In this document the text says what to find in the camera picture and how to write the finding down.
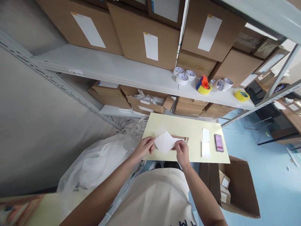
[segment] metal shelf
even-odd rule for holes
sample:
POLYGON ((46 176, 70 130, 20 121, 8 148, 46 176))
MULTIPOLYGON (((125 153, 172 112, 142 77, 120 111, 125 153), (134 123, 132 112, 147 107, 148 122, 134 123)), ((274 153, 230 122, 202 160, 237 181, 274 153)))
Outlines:
POLYGON ((197 80, 189 82, 186 86, 180 86, 176 83, 172 71, 128 60, 116 54, 70 44, 36 56, 33 60, 50 71, 66 74, 79 71, 85 77, 96 80, 247 110, 255 107, 251 101, 241 103, 235 99, 233 92, 237 90, 236 88, 231 88, 227 92, 210 92, 209 95, 204 96, 195 89, 197 80))

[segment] person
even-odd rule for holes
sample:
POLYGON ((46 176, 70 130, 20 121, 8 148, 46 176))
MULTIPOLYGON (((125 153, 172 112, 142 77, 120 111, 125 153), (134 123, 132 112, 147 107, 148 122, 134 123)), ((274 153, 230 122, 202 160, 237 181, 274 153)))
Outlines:
MULTIPOLYGON (((142 139, 130 157, 95 188, 60 226, 99 225, 130 172, 148 152, 153 153, 154 141, 153 137, 142 139)), ((204 226, 227 225, 215 198, 190 165, 187 144, 177 141, 173 150, 177 151, 182 171, 160 168, 137 176, 107 226, 196 226, 192 205, 188 201, 189 190, 204 226)))

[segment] yellow cardboard sheet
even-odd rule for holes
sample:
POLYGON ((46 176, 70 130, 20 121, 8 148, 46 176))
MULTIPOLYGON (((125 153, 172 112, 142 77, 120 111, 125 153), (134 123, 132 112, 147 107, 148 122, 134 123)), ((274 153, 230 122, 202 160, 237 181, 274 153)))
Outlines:
MULTIPOLYGON (((226 143, 224 140, 224 134, 220 124, 151 113, 143 134, 143 138, 148 136, 155 137, 155 133, 162 128, 168 131, 170 135, 189 138, 188 146, 190 162, 230 163, 226 143), (210 131, 209 159, 202 158, 201 155, 201 139, 203 137, 203 128, 206 128, 210 131), (224 152, 216 151, 214 134, 222 135, 224 152)), ((177 152, 169 151, 168 154, 163 154, 155 147, 153 154, 147 154, 144 159, 157 161, 177 161, 177 152)))

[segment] gray wall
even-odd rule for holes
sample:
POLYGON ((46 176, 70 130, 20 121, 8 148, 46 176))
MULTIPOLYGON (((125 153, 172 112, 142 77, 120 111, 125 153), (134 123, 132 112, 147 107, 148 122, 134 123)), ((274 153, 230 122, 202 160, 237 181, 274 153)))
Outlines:
POLYGON ((0 48, 0 196, 56 186, 94 142, 116 130, 0 48))

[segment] white shirt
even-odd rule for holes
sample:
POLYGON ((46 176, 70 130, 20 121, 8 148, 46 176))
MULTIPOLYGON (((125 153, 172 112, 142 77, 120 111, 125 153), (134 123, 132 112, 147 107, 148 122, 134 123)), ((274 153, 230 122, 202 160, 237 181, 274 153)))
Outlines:
POLYGON ((107 226, 195 226, 189 187, 175 168, 142 173, 132 183, 107 226))

